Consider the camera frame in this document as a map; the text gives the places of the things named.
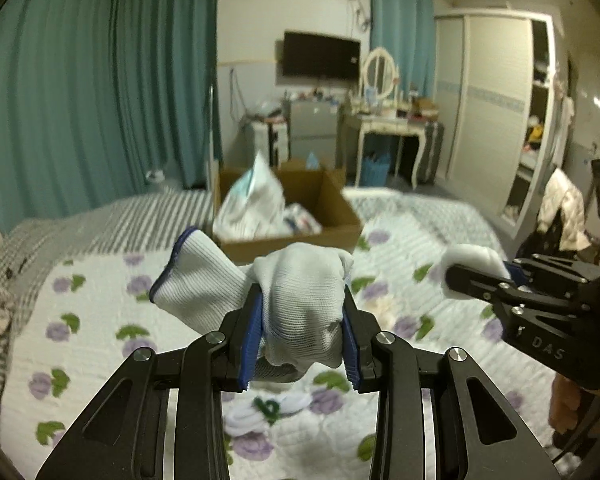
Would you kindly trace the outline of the person right hand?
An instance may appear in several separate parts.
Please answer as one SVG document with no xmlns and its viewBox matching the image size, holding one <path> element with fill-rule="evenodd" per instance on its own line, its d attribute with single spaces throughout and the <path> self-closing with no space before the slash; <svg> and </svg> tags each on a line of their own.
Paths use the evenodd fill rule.
<svg viewBox="0 0 600 480">
<path fill-rule="evenodd" d="M 572 380 L 556 374 L 552 383 L 548 423 L 554 430 L 553 444 L 562 452 L 575 451 L 594 402 L 594 394 Z"/>
</svg>

